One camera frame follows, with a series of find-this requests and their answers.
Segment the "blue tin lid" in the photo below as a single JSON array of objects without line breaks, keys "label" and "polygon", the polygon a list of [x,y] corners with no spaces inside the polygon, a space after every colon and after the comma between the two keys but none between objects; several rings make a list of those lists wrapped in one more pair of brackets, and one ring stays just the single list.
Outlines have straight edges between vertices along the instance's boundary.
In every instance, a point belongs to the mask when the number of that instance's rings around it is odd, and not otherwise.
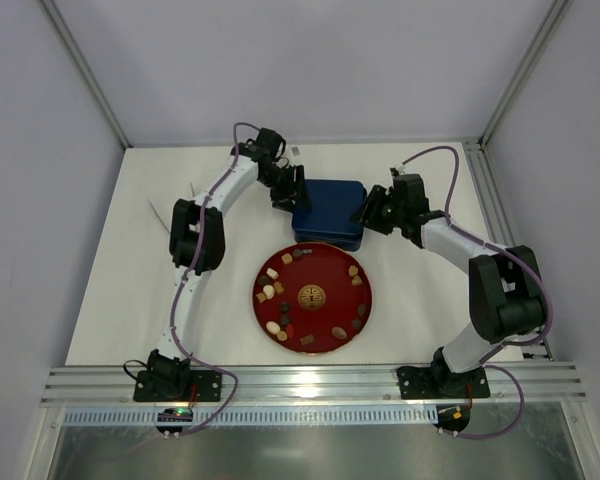
[{"label": "blue tin lid", "polygon": [[296,234],[353,239],[363,227],[351,220],[364,204],[367,191],[362,183],[352,180],[307,179],[309,210],[297,205],[291,227]]}]

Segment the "silver metal tongs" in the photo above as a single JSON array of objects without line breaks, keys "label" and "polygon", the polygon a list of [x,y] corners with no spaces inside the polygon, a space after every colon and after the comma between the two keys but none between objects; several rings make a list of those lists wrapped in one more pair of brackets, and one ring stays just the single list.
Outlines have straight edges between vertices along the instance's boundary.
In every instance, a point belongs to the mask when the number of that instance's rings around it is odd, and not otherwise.
[{"label": "silver metal tongs", "polygon": [[154,185],[148,188],[146,199],[155,218],[167,234],[171,233],[172,210],[177,200],[192,200],[196,195],[191,181],[176,186]]}]

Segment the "blue chocolate tin box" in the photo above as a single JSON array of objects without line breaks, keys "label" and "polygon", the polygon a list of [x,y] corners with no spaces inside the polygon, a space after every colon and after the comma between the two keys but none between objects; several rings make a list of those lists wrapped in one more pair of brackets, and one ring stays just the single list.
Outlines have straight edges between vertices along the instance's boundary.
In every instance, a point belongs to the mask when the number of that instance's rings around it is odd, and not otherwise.
[{"label": "blue chocolate tin box", "polygon": [[297,243],[324,243],[344,251],[358,251],[362,245],[363,230],[353,232],[331,231],[329,229],[293,228],[294,239]]}]

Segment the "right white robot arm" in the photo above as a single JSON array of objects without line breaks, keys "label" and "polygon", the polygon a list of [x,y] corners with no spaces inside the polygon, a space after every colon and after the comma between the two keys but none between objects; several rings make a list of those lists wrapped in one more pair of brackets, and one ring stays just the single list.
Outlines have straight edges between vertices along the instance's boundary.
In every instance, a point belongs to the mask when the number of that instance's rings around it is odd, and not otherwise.
[{"label": "right white robot arm", "polygon": [[434,352],[428,366],[397,369],[402,399],[489,397],[486,361],[549,318],[533,251],[491,244],[461,229],[448,213],[430,208],[417,174],[394,173],[390,188],[374,186],[351,219],[384,235],[398,230],[468,277],[469,324]]}]

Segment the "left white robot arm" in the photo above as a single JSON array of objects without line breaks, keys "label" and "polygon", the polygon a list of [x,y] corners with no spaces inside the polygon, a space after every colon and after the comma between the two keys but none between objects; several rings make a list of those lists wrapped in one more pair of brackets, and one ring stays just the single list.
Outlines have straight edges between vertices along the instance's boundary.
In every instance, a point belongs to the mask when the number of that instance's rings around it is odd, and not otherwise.
[{"label": "left white robot arm", "polygon": [[211,274],[225,255],[224,220],[236,200],[256,182],[269,189],[272,207],[292,212],[311,207],[304,167],[280,160],[287,142],[276,131],[238,122],[233,127],[229,163],[214,183],[192,200],[178,200],[173,207],[169,253],[176,283],[167,324],[159,345],[133,376],[136,402],[216,402],[225,377],[235,374],[208,364],[188,351],[181,336],[193,319]]}]

